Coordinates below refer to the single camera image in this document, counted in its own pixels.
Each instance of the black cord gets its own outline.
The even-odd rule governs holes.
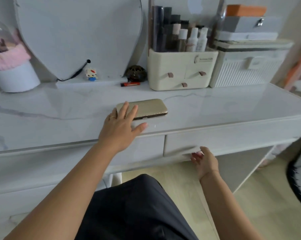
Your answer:
[[[77,77],[77,76],[84,70],[85,66],[86,66],[88,63],[90,63],[90,62],[91,62],[90,60],[87,60],[86,63],[83,65],[83,67],[80,68],[77,72],[75,72],[75,74],[72,75],[70,78],[68,78],[68,79],[66,79],[66,80],[60,80],[60,79],[57,78],[57,80],[58,80],[58,81],[61,81],[61,82],[64,82],[64,81],[67,81],[67,80],[70,80],[70,79],[73,79],[73,78]]]

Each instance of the desk leg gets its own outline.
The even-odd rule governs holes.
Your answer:
[[[217,156],[220,175],[233,193],[255,171],[272,148],[272,146],[269,146]]]

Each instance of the textured gold case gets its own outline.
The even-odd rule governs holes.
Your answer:
[[[117,104],[117,113],[120,111],[124,103]],[[151,118],[158,116],[167,115],[168,111],[161,99],[150,99],[144,101],[130,102],[129,107],[127,109],[127,113],[129,113],[134,105],[138,105],[138,111],[134,118],[134,120],[143,119],[143,118]]]

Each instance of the orange box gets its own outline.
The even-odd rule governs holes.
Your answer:
[[[227,5],[226,16],[261,17],[266,11],[267,7],[263,6]]]

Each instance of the white bottle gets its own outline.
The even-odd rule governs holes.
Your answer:
[[[190,38],[188,39],[188,42],[187,42],[187,47],[186,47],[187,52],[195,52],[196,51],[196,47],[197,47],[197,43],[198,43],[197,36],[198,36],[198,28],[193,28],[191,30]]]
[[[196,52],[205,52],[207,45],[207,32],[208,28],[202,28],[200,31],[200,37],[198,39]]]

